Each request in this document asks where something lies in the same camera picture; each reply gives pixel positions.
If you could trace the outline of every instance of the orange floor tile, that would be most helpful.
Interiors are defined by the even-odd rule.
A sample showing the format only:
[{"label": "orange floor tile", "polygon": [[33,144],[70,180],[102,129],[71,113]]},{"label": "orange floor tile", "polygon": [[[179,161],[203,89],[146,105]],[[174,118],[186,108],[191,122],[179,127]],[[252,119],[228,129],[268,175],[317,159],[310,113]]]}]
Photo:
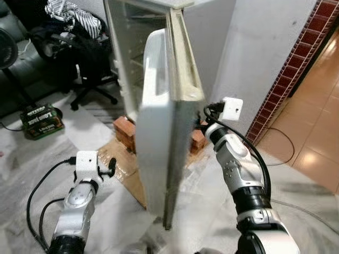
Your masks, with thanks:
[{"label": "orange floor tile", "polygon": [[[293,142],[290,166],[339,194],[339,32],[335,32],[288,105],[272,124]],[[292,153],[269,130],[257,146],[280,161]]]}]

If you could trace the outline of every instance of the cardboard sheet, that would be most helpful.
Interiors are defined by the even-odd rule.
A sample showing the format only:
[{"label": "cardboard sheet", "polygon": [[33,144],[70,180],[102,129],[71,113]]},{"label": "cardboard sheet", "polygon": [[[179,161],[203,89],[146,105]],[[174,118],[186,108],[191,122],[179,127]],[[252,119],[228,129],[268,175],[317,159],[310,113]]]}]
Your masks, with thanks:
[{"label": "cardboard sheet", "polygon": [[112,158],[117,160],[115,177],[126,187],[134,198],[146,208],[144,187],[140,181],[137,157],[116,138],[98,150],[99,160],[108,167]]}]

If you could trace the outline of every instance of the refrigerator door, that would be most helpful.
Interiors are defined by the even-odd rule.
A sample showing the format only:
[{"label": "refrigerator door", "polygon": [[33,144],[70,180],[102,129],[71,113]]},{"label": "refrigerator door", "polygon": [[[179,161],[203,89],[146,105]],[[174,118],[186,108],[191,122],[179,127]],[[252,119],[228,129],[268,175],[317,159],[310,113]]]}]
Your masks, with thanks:
[{"label": "refrigerator door", "polygon": [[150,34],[143,62],[137,158],[147,210],[170,229],[194,119],[204,100],[181,10],[169,9],[166,28]]}]

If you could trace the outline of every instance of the wire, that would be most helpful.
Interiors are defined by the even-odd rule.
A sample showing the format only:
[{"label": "wire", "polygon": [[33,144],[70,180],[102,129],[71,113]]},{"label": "wire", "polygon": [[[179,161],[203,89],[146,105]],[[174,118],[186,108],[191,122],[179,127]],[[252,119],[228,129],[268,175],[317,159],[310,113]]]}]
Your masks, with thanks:
[{"label": "wire", "polygon": [[9,131],[23,131],[23,129],[18,129],[18,130],[9,129],[2,122],[0,122],[0,124],[2,125],[3,128],[5,128],[6,130],[9,130]]},{"label": "wire", "polygon": [[43,217],[44,217],[44,213],[45,213],[46,209],[47,209],[51,204],[53,204],[53,203],[55,203],[55,202],[63,201],[63,200],[64,200],[64,198],[54,199],[54,200],[48,202],[48,203],[43,207],[43,209],[42,209],[42,211],[41,211],[40,221],[39,221],[39,234],[40,234],[41,240],[42,240],[42,241],[44,242],[44,244],[47,245],[47,246],[48,246],[47,241],[46,241],[46,239],[45,239],[45,237],[44,237],[44,235],[43,235]]},{"label": "wire", "polygon": [[337,231],[336,229],[334,229],[330,224],[328,224],[326,221],[324,221],[322,218],[320,218],[318,215],[310,212],[309,210],[306,210],[300,206],[297,206],[297,205],[292,205],[292,204],[289,204],[289,203],[286,203],[286,202],[283,202],[283,201],[280,201],[280,200],[276,200],[276,199],[271,199],[272,202],[274,203],[277,203],[277,204],[281,204],[281,205],[285,205],[285,206],[288,206],[288,207],[291,207],[291,208],[294,208],[294,209],[297,209],[297,210],[300,210],[304,213],[307,213],[308,215],[311,215],[312,217],[314,217],[315,219],[317,219],[318,221],[322,222],[324,225],[326,225],[329,229],[331,229],[334,233],[336,233],[337,235],[339,235],[339,231]]},{"label": "wire", "polygon": [[[268,128],[268,130],[269,129],[279,131],[281,134],[283,134],[290,141],[290,143],[292,145],[293,152],[292,152],[291,157],[288,160],[286,160],[284,162],[280,162],[280,163],[275,163],[275,164],[268,164],[268,165],[266,164],[266,166],[273,167],[273,166],[284,165],[284,164],[288,163],[293,158],[293,156],[295,155],[295,153],[296,153],[295,145],[293,144],[292,140],[285,133],[283,133],[281,130],[278,130],[276,128]],[[254,157],[259,162],[258,157],[256,155],[251,153],[251,156]]]},{"label": "wire", "polygon": [[32,201],[32,197],[34,195],[34,193],[37,191],[37,189],[40,187],[40,185],[43,183],[43,181],[48,177],[48,175],[50,173],[53,172],[53,170],[55,170],[58,166],[60,166],[61,164],[65,164],[65,163],[70,163],[71,159],[67,159],[67,160],[63,160],[57,164],[55,164],[42,178],[41,180],[38,182],[38,184],[36,185],[36,187],[32,190],[28,201],[27,201],[27,207],[26,207],[26,221],[27,221],[27,225],[28,228],[31,232],[31,234],[33,235],[34,239],[41,245],[41,247],[43,248],[43,250],[47,253],[48,252],[48,245],[46,245],[42,239],[41,236],[39,236],[37,234],[37,232],[34,230],[33,226],[32,226],[32,222],[31,222],[31,217],[30,217],[30,208],[31,208],[31,201]]},{"label": "wire", "polygon": [[209,117],[210,119],[212,119],[213,121],[215,121],[216,123],[220,124],[221,126],[233,131],[235,134],[237,134],[242,140],[244,140],[246,142],[246,144],[248,144],[248,146],[254,151],[254,153],[256,154],[257,158],[258,158],[258,162],[261,166],[262,172],[263,172],[263,178],[264,178],[264,189],[265,189],[265,193],[267,195],[267,197],[269,198],[269,200],[271,199],[271,179],[270,179],[270,173],[269,170],[267,169],[267,166],[265,164],[264,159],[261,157],[259,151],[254,147],[254,145],[252,145],[252,143],[246,138],[244,137],[240,132],[234,130],[233,128],[229,127],[228,125],[224,124],[223,122],[220,122],[219,120],[217,120],[215,117],[211,116],[211,114],[209,114],[207,112],[207,109],[210,110],[209,105],[205,106],[203,108],[203,112],[206,115],[206,117]]},{"label": "wire", "polygon": [[27,51],[28,46],[31,44],[31,38],[28,39],[28,43],[26,44],[26,46],[24,47],[24,49],[22,51],[18,51],[19,55],[24,54]]}]

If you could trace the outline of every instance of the striped clothing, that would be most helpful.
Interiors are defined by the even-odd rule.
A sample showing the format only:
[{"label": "striped clothing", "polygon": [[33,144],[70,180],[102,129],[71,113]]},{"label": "striped clothing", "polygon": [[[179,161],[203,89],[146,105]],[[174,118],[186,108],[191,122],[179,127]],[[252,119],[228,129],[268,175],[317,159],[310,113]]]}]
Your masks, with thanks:
[{"label": "striped clothing", "polygon": [[91,13],[83,11],[77,5],[66,0],[47,0],[45,11],[52,18],[69,22],[73,25],[77,20],[81,26],[89,33],[91,38],[97,39],[101,33],[101,22]]}]

